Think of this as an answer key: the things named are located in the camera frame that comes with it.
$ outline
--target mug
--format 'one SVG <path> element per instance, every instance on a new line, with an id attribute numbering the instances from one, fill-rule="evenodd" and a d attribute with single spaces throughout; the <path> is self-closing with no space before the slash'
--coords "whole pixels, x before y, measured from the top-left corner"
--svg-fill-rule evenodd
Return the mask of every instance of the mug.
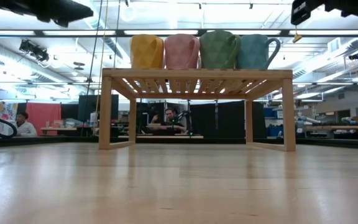
<path id="1" fill-rule="evenodd" d="M 141 34 L 131 39 L 132 68 L 163 68 L 164 41 L 156 35 Z"/>
<path id="2" fill-rule="evenodd" d="M 165 39 L 165 63 L 167 68 L 197 68 L 200 41 L 189 34 L 171 35 Z"/>
<path id="3" fill-rule="evenodd" d="M 200 37 L 201 68 L 234 68 L 240 51 L 240 37 L 216 30 Z"/>
<path id="4" fill-rule="evenodd" d="M 276 48 L 269 57 L 269 45 L 276 42 Z M 241 49 L 237 55 L 236 68 L 267 69 L 280 50 L 281 43 L 277 38 L 269 39 L 265 35 L 252 34 L 241 37 Z"/>

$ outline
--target table top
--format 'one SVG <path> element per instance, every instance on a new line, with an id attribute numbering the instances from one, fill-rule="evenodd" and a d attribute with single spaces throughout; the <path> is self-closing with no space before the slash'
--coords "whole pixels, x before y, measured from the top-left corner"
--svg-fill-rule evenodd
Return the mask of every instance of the table top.
<path id="1" fill-rule="evenodd" d="M 306 126 L 305 131 L 358 130 L 358 126 Z"/>
<path id="2" fill-rule="evenodd" d="M 41 128 L 41 131 L 76 131 L 77 128 Z"/>
<path id="3" fill-rule="evenodd" d="M 129 136 L 118 136 L 118 138 L 129 138 Z M 175 139 L 186 139 L 186 138 L 192 138 L 192 139 L 203 139 L 204 136 L 196 135 L 190 137 L 187 134 L 176 134 L 174 136 L 154 136 L 151 134 L 145 134 L 145 135 L 137 135 L 136 138 L 159 138 L 159 139 L 165 139 L 165 138 L 175 138 Z"/>

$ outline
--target mug handle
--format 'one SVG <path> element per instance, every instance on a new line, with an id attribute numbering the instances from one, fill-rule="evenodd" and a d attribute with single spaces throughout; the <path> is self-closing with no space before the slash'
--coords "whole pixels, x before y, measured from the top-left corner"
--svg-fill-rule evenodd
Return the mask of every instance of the mug handle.
<path id="1" fill-rule="evenodd" d="M 237 54 L 240 52 L 240 44 L 241 44 L 241 39 L 240 39 L 239 35 L 233 35 L 233 36 L 229 37 L 227 40 L 230 42 L 234 41 L 234 50 L 231 53 L 229 60 L 227 60 L 226 65 L 227 65 L 227 63 L 233 61 L 237 57 Z"/>
<path id="2" fill-rule="evenodd" d="M 200 41 L 197 39 L 197 37 L 194 37 L 192 41 L 194 43 L 193 44 L 193 53 L 191 53 L 189 61 L 187 61 L 187 63 L 186 63 L 187 66 L 190 64 L 190 60 L 192 60 L 195 57 L 197 57 L 197 61 L 198 61 L 198 52 L 200 51 Z"/>
<path id="3" fill-rule="evenodd" d="M 267 62 L 265 64 L 266 69 L 268 69 L 270 63 L 272 63 L 272 60 L 274 59 L 274 57 L 276 57 L 276 55 L 277 55 L 277 53 L 278 53 L 278 51 L 280 50 L 280 47 L 281 47 L 281 42 L 277 38 L 270 38 L 265 43 L 267 48 L 269 48 L 270 43 L 272 43 L 273 41 L 276 42 L 276 49 L 274 49 L 272 55 L 268 58 L 268 60 L 267 60 Z"/>
<path id="4" fill-rule="evenodd" d="M 155 52 L 154 52 L 154 58 L 156 58 L 158 55 L 158 53 L 160 52 L 159 49 L 162 49 L 162 53 L 164 51 L 164 41 L 160 38 L 160 37 L 157 37 L 154 38 L 155 41 Z M 162 55 L 162 60 L 161 60 L 161 65 L 159 68 L 163 68 L 164 64 L 163 64 L 163 55 Z"/>

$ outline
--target blue mug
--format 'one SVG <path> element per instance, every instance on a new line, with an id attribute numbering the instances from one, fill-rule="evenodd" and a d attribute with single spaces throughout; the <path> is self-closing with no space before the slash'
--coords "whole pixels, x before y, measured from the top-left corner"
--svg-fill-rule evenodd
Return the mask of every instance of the blue mug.
<path id="1" fill-rule="evenodd" d="M 276 42 L 276 49 L 269 58 L 269 44 Z M 281 43 L 277 38 L 269 39 L 265 35 L 252 34 L 241 37 L 241 48 L 237 55 L 238 69 L 267 69 L 280 50 Z"/>

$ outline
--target pink mug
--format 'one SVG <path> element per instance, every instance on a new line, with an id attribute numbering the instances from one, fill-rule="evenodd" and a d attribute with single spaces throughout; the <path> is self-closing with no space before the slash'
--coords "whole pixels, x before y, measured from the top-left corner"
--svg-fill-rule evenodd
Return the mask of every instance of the pink mug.
<path id="1" fill-rule="evenodd" d="M 189 34 L 171 35 L 165 39 L 165 63 L 167 68 L 197 68 L 200 41 Z"/>

